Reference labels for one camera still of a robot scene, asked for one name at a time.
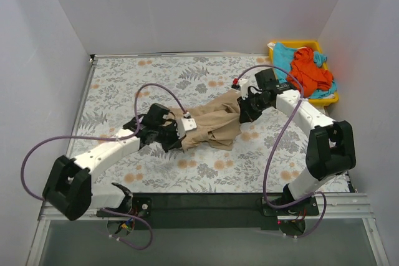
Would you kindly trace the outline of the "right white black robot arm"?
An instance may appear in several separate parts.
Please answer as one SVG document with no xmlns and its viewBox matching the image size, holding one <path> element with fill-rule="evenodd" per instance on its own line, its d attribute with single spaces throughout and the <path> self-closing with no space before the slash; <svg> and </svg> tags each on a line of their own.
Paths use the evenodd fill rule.
<svg viewBox="0 0 399 266">
<path fill-rule="evenodd" d="M 318 111 L 304 98 L 304 90 L 299 85 L 276 79 L 274 66 L 262 65 L 261 69 L 255 74 L 256 87 L 242 75 L 233 80 L 232 88 L 240 93 L 239 121 L 254 122 L 264 110 L 274 107 L 288 117 L 283 131 L 294 123 L 306 135 L 305 169 L 284 186 L 280 198 L 273 201 L 265 198 L 269 207 L 294 215 L 325 183 L 355 167 L 353 129 L 349 122 L 335 121 Z"/>
</svg>

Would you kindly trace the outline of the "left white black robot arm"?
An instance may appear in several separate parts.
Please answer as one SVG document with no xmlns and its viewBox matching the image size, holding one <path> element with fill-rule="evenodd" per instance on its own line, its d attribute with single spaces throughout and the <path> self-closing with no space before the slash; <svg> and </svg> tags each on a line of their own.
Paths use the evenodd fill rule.
<svg viewBox="0 0 399 266">
<path fill-rule="evenodd" d="M 99 176 L 152 143 L 161 144 L 164 151 L 180 148 L 187 133 L 196 128 L 189 113 L 177 117 L 169 108 L 155 103 L 146 114 L 124 124 L 110 141 L 73 158 L 57 158 L 42 196 L 70 221 L 82 217 L 89 209 L 106 209 L 126 216 L 135 208 L 133 193 L 120 183 L 96 187 Z"/>
</svg>

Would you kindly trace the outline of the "beige t shirt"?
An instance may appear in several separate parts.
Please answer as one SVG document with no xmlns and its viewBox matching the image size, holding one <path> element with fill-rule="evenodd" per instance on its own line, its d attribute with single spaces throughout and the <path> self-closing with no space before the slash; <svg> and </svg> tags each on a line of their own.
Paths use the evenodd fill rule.
<svg viewBox="0 0 399 266">
<path fill-rule="evenodd" d="M 239 94 L 230 90 L 205 105 L 188 109 L 197 128 L 181 142 L 184 150 L 208 143 L 210 147 L 230 151 L 240 130 Z"/>
</svg>

